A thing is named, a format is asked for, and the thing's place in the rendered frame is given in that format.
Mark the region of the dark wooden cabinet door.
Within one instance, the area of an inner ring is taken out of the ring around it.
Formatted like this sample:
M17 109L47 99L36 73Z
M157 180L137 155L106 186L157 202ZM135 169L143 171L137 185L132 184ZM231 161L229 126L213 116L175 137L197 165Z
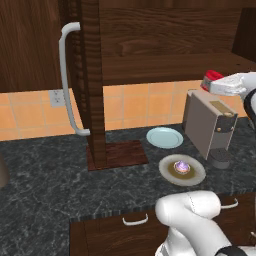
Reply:
M58 0L58 6L62 28L70 22L80 23L81 29L66 38L67 75L83 129L90 130L90 150L100 156L106 142L99 0Z

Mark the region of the dark wooden cutting board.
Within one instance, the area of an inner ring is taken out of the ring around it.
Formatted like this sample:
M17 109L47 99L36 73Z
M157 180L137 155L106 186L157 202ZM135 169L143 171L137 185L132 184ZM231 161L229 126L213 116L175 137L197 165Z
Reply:
M119 168L148 163L147 156L139 140L106 143L95 156L90 147L86 147L87 167L89 171Z

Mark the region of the dark wooden wall cabinet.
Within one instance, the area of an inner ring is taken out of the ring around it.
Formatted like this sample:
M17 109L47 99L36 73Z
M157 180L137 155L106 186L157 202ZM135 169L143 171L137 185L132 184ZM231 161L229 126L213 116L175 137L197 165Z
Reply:
M239 38L256 0L99 0L103 85L198 80L256 71ZM61 86L58 0L0 0L0 92Z

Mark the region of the white wall socket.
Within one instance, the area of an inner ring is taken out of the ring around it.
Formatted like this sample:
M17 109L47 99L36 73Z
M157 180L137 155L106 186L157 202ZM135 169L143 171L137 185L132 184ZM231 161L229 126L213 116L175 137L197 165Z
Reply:
M48 94L52 107L63 107L65 105L64 93L62 89L49 90Z

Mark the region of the beige plate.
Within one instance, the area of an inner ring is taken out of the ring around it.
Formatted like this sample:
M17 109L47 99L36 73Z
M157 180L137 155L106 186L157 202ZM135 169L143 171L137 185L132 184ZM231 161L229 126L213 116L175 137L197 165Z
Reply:
M174 170L174 163L180 160L189 164L189 173L181 175ZM195 158L183 154L172 154L164 157L159 162L159 171L167 181L178 186L198 185L206 177L203 165Z

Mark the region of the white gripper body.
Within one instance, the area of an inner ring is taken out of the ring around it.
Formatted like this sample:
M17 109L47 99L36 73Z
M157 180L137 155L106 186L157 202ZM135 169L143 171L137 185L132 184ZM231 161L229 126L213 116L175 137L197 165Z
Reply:
M210 84L210 92L222 96L246 95L248 93L244 86L246 77L247 73L236 73L215 80Z

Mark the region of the grey coffee machine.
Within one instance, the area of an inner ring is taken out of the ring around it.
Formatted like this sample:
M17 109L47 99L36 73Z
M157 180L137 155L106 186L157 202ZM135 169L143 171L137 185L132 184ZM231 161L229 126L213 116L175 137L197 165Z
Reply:
M238 113L216 95L204 90L187 92L182 127L201 156L212 166L230 165L229 144Z

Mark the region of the light blue plate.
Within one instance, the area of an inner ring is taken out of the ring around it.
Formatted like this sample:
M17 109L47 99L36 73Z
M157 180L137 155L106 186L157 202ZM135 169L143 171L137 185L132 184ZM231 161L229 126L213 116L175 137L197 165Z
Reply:
M153 146L162 149L177 148L183 143L182 134L167 127L156 127L149 130L146 139Z

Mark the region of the purple frosted cupcake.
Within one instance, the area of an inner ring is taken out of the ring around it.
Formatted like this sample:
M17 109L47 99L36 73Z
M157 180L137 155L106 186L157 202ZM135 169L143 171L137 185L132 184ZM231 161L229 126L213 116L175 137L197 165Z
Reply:
M180 160L174 163L174 170L181 175L185 175L190 172L190 166L188 163Z

